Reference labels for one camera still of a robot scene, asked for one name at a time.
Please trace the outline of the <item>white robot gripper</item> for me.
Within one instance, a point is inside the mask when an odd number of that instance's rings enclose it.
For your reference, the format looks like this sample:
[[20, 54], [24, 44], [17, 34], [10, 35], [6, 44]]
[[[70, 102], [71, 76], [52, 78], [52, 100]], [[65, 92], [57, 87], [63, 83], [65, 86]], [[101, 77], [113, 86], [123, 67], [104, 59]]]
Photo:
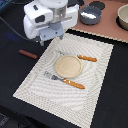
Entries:
[[78, 20], [79, 5], [67, 2], [30, 2], [24, 6], [24, 31], [28, 39], [44, 41], [63, 38], [64, 30], [74, 27]]

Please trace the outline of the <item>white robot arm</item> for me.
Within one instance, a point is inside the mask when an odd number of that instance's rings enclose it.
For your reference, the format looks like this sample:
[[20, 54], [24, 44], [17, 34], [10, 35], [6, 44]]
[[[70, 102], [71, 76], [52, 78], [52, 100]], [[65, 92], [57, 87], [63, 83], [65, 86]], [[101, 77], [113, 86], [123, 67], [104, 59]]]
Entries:
[[63, 39], [64, 31], [74, 27], [79, 5], [68, 7], [68, 0], [33, 0], [24, 6], [24, 31], [28, 39], [41, 46], [55, 37]]

